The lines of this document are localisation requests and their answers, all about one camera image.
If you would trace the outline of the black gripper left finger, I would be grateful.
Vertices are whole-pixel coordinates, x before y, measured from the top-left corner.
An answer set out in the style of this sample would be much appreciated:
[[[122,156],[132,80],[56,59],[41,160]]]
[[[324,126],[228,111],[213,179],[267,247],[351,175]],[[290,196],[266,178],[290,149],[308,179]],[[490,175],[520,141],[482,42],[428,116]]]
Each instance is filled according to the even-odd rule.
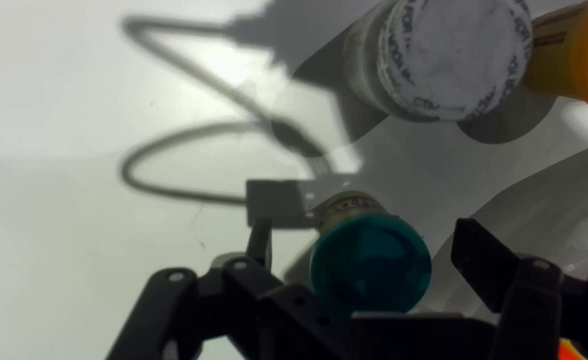
[[[272,227],[255,224],[243,251],[216,256],[206,273],[206,287],[220,293],[263,293],[272,287]]]

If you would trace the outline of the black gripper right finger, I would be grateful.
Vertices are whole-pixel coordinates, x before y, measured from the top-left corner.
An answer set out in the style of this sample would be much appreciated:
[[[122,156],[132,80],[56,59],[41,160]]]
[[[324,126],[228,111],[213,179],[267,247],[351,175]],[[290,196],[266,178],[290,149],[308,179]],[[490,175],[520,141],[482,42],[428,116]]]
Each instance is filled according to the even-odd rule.
[[[451,263],[493,314],[509,301],[513,282],[531,279],[536,273],[529,258],[515,256],[473,217],[456,221]]]

